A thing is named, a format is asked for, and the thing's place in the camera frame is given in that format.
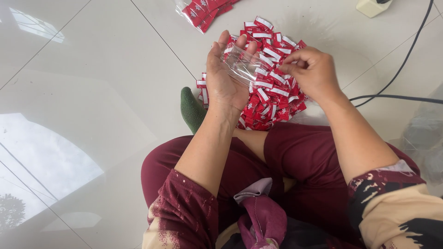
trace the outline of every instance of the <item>white tile floor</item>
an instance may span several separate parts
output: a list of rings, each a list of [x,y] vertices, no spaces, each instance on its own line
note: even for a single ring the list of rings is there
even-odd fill
[[[368,19],[354,0],[242,0],[202,35],[173,1],[133,2],[0,2],[0,195],[25,204],[19,226],[0,227],[2,248],[139,248],[147,228],[141,163],[160,143],[190,134],[180,90],[204,71],[221,31],[238,33],[260,15],[331,53],[355,97],[395,74],[428,6],[397,0]],[[443,82],[443,0],[435,6],[385,93],[425,97]],[[360,111],[392,140],[418,104],[375,99]]]

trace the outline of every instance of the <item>person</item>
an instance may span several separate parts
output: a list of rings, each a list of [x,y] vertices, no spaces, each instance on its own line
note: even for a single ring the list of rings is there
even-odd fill
[[[183,114],[201,119],[195,135],[160,145],[143,163],[144,249],[443,247],[443,200],[350,103],[329,54],[306,47],[280,70],[330,126],[235,128],[249,91],[220,60],[228,38],[223,32],[207,57],[207,113]],[[245,45],[241,36],[236,46]]]

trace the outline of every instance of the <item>foot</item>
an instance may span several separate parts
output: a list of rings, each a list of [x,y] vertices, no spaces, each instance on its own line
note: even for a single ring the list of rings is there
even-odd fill
[[[189,87],[182,89],[180,98],[180,110],[183,120],[191,129],[192,134],[196,134],[206,116],[206,110],[197,102]]]

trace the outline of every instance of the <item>power cord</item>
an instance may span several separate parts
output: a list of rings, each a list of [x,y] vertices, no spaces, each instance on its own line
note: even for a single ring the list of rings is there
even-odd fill
[[[409,52],[406,55],[406,58],[404,59],[403,64],[401,65],[401,67],[399,68],[397,73],[395,74],[394,78],[392,78],[392,80],[380,92],[378,92],[377,94],[374,94],[374,95],[364,95],[364,96],[359,96],[359,97],[351,98],[350,101],[361,99],[361,98],[370,98],[370,99],[366,100],[365,102],[356,105],[355,107],[362,106],[362,105],[368,103],[369,101],[373,100],[375,97],[387,97],[387,98],[396,98],[396,99],[405,99],[405,100],[414,100],[414,101],[423,101],[423,102],[430,102],[430,103],[436,103],[436,104],[443,104],[443,100],[439,100],[439,99],[381,94],[397,78],[398,74],[401,72],[401,70],[403,69],[404,65],[408,61],[409,55],[411,54],[412,49],[414,48],[415,43],[417,42],[418,36],[420,35],[420,32],[423,29],[424,24],[426,23],[427,17],[429,16],[429,13],[431,12],[431,8],[432,8],[433,3],[434,3],[434,0],[430,0],[429,1],[429,7],[427,8],[427,12],[426,12],[426,15],[424,16],[423,22],[422,22],[420,28],[417,31],[417,35],[416,35],[416,37],[414,39],[414,42],[412,43],[412,46],[409,49]]]

